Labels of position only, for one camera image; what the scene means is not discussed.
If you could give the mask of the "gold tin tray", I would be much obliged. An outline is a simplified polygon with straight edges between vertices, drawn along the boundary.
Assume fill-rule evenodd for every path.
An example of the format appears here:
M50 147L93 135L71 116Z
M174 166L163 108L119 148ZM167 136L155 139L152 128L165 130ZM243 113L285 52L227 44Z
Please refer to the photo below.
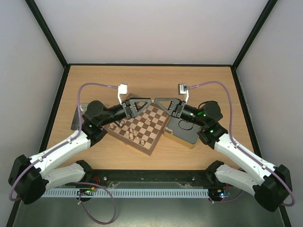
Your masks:
M173 130L173 134L165 132L168 127ZM164 137L173 140L189 149L193 149L198 141L198 132L201 126L186 122L182 119L170 117L163 130Z

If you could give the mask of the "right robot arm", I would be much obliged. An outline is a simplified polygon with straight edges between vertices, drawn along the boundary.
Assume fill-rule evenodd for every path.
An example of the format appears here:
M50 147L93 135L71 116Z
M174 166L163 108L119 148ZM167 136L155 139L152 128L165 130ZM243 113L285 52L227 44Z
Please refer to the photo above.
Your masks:
M287 197L294 197L289 169L264 160L236 141L231 132L219 124L223 115L216 101L203 102L200 108L177 98L156 98L155 103L168 115L200 126L197 134L201 142L224 154L241 168L233 169L215 161L206 174L211 185L219 182L231 184L251 194L259 205L271 212L285 205Z

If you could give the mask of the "black aluminium frame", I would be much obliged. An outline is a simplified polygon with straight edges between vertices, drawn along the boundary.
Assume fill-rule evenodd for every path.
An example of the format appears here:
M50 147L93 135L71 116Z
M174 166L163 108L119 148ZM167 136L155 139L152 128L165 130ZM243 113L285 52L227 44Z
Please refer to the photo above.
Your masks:
M66 84L66 80L68 78L68 73L70 71L71 66L136 66L136 67L229 67L231 68L234 84L238 93L238 97L240 100L241 108L243 111L244 119L248 128L248 132L250 135L250 140L252 142L252 146L254 151L257 155L261 156L261 151L259 148L259 144L257 141L257 137L255 131L253 129L251 117L249 115L248 106L244 99L243 89L240 85L240 79L237 75L237 68L239 67L240 63L242 62L244 56L248 52L249 48L253 44L255 38L257 37L258 33L260 32L261 28L263 27L264 23L266 22L267 18L269 17L270 13L274 9L277 1L276 0L269 0L267 1L265 7L263 8L260 16L258 17L254 27L252 28L248 38L246 39L244 45L242 46L238 56L236 57L234 63L230 64L168 64L168 63L68 63L63 56L63 53L60 50L51 30L49 29L47 22L45 21L39 7L37 6L34 0L27 0L26 4L30 9L32 15L34 16L35 20L39 24L41 30L43 31L45 37L47 38L50 46L52 47L54 53L56 54L59 62L64 68L61 81L56 93L56 97L52 106L52 110L50 112L50 116L48 119L48 123L43 135L43 139L40 145L40 151L46 148L46 145L49 141L51 131L53 129L53 124L55 121L55 117L59 108L59 104L62 98L63 90Z

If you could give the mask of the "pink tin tray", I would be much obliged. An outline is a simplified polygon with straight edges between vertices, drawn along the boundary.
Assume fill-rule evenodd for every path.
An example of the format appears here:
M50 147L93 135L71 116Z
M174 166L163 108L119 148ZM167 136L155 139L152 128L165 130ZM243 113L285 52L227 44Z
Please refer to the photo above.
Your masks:
M80 103L80 116L84 115L87 110L88 103ZM76 107L74 117L71 123L71 130L75 131L79 128L79 114L78 108Z

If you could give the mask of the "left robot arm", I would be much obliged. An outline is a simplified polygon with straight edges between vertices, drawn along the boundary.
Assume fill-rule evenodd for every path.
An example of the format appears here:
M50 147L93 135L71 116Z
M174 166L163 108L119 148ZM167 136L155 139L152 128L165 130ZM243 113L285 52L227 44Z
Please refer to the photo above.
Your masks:
M14 161L9 175L11 201L22 200L30 204L46 191L49 180L46 176L61 163L75 154L99 143L106 135L105 125L139 116L150 104L150 98L131 97L122 103L107 108L94 100L84 113L79 112L79 128L68 138L48 150L32 157L21 155Z

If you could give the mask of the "wooden chess board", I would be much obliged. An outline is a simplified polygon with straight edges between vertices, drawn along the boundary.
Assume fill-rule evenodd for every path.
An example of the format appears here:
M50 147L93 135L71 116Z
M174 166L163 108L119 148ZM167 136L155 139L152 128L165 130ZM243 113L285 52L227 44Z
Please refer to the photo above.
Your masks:
M116 123L110 123L113 128L110 128L110 124L104 128L109 135L150 156L169 119L170 116L156 103L152 102L138 117L121 120L125 123L123 127L118 126ZM130 128L133 129L133 140L129 138ZM140 141L135 140L136 137L139 137L140 141L144 140L145 144L141 145Z

